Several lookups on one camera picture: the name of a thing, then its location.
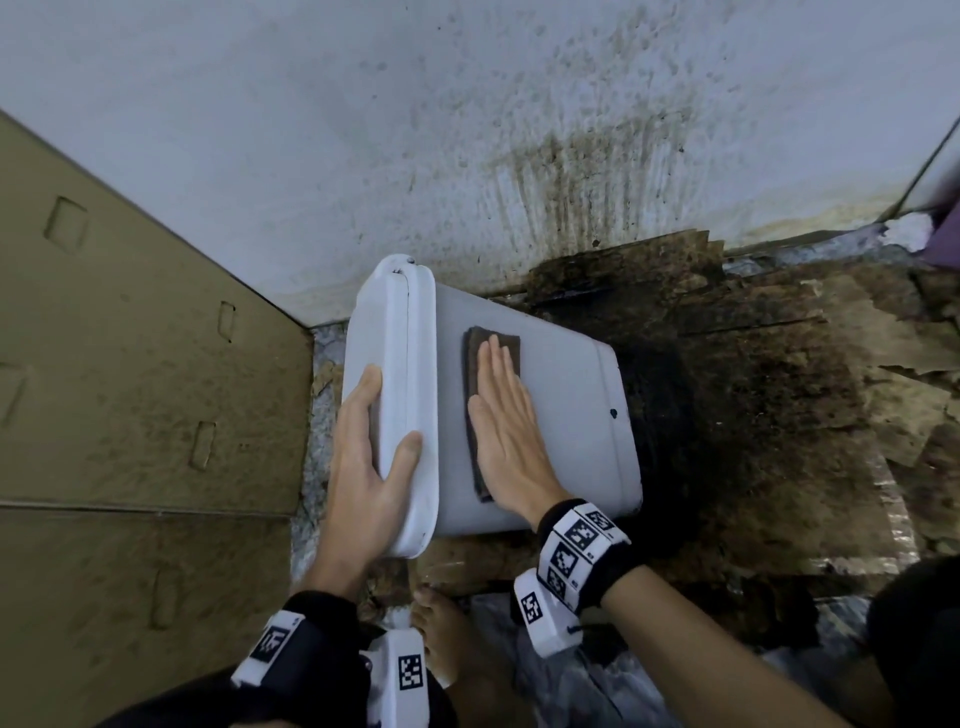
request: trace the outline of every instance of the white lid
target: white lid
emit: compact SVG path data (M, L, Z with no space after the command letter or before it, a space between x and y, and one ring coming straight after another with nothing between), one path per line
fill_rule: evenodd
M385 257L357 294L347 328L344 397L368 364L383 371L370 427L373 466L380 476L390 472L394 450L408 432L423 435L406 518L388 551L412 559L430 543L437 524L440 467L436 283L430 269L409 255Z

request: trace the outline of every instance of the dirty floor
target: dirty floor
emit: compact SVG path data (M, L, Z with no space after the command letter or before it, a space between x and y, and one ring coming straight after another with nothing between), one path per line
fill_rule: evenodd
M622 525L741 639L803 644L815 598L960 550L954 274L903 256L744 266L685 231L547 261L502 303L615 349L644 486ZM345 335L317 331L295 575L323 518ZM437 539L380 565L362 613L423 582L506 590L536 553L523 533Z

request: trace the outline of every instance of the hand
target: hand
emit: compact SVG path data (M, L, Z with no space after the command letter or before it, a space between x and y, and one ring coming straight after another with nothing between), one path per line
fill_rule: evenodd
M371 564L390 547L402 526L422 437L419 432L407 434L396 446L390 474L380 479L373 468L370 406L382 382L380 368L369 365L340 407L333 430L326 519L302 589L355 599Z
M467 403L477 464L496 503L536 531L543 514L572 496L553 472L530 392L496 334L480 345L477 364L477 394Z

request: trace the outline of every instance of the white trash can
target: white trash can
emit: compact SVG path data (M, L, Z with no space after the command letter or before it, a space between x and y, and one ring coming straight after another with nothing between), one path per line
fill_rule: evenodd
M613 349L439 285L409 255L388 255L357 294L347 329L344 397L367 364L381 367L383 390L371 412L373 460L381 475L407 432L423 434L407 516L391 555L414 558L434 534L529 527L481 501L474 489L463 360L464 334L472 327L520 337L520 378L563 486L613 517L637 510L640 467Z

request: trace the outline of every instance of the cabinet door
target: cabinet door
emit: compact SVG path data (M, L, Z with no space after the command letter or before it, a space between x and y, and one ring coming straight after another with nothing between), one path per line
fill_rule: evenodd
M289 514L311 340L0 115L0 502Z
M86 728L243 659L287 594L286 519L0 510L0 725Z

